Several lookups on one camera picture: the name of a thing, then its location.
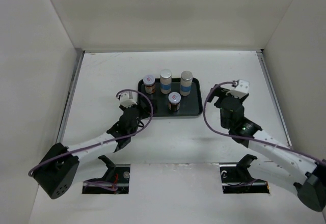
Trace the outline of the white-lid dark spice jar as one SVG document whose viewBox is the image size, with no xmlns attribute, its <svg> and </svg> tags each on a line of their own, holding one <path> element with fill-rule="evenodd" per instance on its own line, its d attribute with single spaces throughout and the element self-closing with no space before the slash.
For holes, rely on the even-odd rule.
<svg viewBox="0 0 326 224">
<path fill-rule="evenodd" d="M 177 112 L 180 109 L 181 95 L 178 92 L 171 92 L 168 95 L 168 108 L 171 112 Z"/>
</svg>

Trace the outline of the white-lid orange-label sauce jar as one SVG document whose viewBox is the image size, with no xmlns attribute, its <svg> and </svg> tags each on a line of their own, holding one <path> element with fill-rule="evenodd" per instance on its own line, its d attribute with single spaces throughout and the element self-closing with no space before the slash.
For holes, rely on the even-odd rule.
<svg viewBox="0 0 326 224">
<path fill-rule="evenodd" d="M 143 77 L 143 84 L 147 94 L 155 93 L 155 78 L 153 75 L 145 75 Z"/>
</svg>

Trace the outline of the silver-lid blue-label grain bottle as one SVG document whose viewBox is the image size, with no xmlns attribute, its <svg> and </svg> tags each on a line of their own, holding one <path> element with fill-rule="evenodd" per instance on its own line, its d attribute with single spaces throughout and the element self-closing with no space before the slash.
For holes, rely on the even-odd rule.
<svg viewBox="0 0 326 224">
<path fill-rule="evenodd" d="M 171 92 L 172 72 L 169 69 L 163 69 L 160 72 L 160 90 L 163 94 Z"/>
</svg>

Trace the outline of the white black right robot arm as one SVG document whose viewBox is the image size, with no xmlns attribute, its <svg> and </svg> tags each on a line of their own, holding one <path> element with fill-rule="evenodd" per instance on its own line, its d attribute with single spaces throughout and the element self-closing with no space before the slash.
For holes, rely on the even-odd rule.
<svg viewBox="0 0 326 224">
<path fill-rule="evenodd" d="M 237 163 L 236 175 L 242 181 L 259 179 L 281 187 L 298 197 L 309 209 L 322 212 L 325 208 L 325 160 L 284 146 L 266 133 L 261 126 L 245 117 L 243 102 L 249 95 L 249 83 L 235 80 L 215 85 L 205 103 L 214 97 L 220 110 L 221 126 L 228 130 L 223 135 L 238 144 L 269 159 L 258 162 L 257 157 L 246 155 Z"/>
</svg>

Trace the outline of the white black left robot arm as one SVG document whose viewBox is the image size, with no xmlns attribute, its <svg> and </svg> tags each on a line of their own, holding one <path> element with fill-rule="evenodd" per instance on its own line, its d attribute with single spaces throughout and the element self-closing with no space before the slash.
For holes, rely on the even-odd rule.
<svg viewBox="0 0 326 224">
<path fill-rule="evenodd" d="M 115 166 L 107 154 L 124 149 L 133 136 L 149 125 L 153 112 L 151 106 L 133 105 L 123 109 L 119 121 L 99 137 L 72 146 L 53 145 L 28 175 L 54 200 L 65 194 L 75 182 L 80 166 L 98 158 L 105 163 L 97 170 L 98 180 L 110 182 L 114 178 Z"/>
</svg>

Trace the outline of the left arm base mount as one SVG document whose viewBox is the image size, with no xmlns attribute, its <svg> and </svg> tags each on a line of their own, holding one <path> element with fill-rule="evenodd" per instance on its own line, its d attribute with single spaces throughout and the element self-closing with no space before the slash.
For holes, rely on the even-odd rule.
<svg viewBox="0 0 326 224">
<path fill-rule="evenodd" d="M 108 157 L 98 157 L 106 167 L 101 177 L 86 180 L 82 194 L 129 194 L 130 164 L 114 164 Z"/>
</svg>

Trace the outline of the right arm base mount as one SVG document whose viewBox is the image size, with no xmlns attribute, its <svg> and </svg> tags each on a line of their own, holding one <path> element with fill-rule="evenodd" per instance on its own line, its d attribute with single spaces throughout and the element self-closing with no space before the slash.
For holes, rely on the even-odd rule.
<svg viewBox="0 0 326 224">
<path fill-rule="evenodd" d="M 239 162 L 220 164 L 222 191 L 224 194 L 269 194 L 269 185 L 266 181 L 254 179 L 248 169 L 256 156 L 247 154 Z"/>
</svg>

